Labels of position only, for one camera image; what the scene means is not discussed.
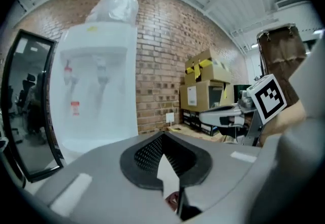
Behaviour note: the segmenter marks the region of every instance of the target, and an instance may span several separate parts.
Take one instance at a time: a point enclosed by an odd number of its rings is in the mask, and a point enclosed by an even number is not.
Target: cardboard box
[[[217,54],[212,50],[201,52],[189,59],[185,63],[185,73],[186,85],[206,80],[231,82],[229,68],[218,61]]]
[[[199,112],[183,110],[184,123],[193,127],[194,129],[200,130],[203,133],[213,137],[219,133],[218,127],[215,125],[203,124],[199,120]]]
[[[202,112],[210,108],[234,103],[232,84],[215,81],[202,81],[183,85],[179,88],[181,108]]]

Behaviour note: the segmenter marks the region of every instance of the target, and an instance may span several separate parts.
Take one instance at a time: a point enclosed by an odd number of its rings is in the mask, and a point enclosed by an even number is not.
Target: brick wall
[[[21,20],[1,39],[2,57],[22,28],[54,40],[83,23],[99,0],[51,0]],[[138,0],[136,95],[139,133],[166,128],[165,114],[179,121],[178,88],[184,62],[213,48],[231,69],[234,84],[248,82],[244,57],[226,34],[200,12],[179,0]]]

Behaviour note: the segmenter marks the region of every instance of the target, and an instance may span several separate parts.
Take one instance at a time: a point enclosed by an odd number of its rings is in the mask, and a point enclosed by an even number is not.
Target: water dispenser
[[[50,112],[67,164],[96,147],[138,134],[137,28],[111,18],[71,27],[54,55]]]

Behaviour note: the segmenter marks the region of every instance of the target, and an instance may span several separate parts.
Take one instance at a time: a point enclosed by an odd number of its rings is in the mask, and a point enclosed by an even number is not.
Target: plastic bag
[[[137,0],[100,0],[85,22],[119,21],[135,25],[138,9]]]

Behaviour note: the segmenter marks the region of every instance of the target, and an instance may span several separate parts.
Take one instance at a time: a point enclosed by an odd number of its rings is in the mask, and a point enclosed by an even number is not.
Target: white sticker
[[[197,87],[192,86],[187,88],[187,102],[189,106],[197,105]]]
[[[248,154],[244,154],[244,153],[239,153],[239,152],[236,152],[236,151],[233,152],[230,156],[232,158],[236,158],[236,159],[246,161],[246,162],[249,162],[249,163],[255,162],[255,160],[257,158],[256,156],[252,156],[252,155],[248,155]]]
[[[207,131],[211,131],[211,127],[206,125],[206,124],[201,124],[201,128],[207,130]]]

